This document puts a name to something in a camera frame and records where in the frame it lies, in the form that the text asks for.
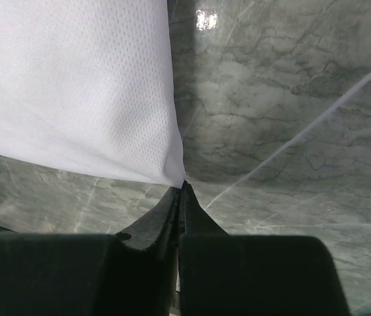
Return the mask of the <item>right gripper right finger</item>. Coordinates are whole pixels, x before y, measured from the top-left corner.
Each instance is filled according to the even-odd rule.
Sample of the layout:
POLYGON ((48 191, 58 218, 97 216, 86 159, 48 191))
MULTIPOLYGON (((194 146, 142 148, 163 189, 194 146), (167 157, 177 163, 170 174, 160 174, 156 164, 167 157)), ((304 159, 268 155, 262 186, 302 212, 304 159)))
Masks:
POLYGON ((180 192, 182 315, 348 315, 328 248, 312 236, 232 235, 180 192))

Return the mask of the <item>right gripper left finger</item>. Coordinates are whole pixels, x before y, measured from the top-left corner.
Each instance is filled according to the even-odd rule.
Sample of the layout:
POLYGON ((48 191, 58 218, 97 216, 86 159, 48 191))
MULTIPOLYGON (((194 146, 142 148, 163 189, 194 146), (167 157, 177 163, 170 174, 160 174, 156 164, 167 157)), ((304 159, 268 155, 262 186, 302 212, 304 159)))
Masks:
POLYGON ((116 234, 0 226, 0 315, 168 315, 175 300, 180 191, 116 234))

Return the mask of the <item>white t-shirt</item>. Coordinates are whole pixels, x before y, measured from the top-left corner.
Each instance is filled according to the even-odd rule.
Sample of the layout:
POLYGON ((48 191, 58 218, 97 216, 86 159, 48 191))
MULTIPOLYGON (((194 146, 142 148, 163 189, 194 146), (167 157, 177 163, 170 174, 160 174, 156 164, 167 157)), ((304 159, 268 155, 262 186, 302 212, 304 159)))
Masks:
POLYGON ((0 1, 0 155, 180 188, 166 1, 0 1))

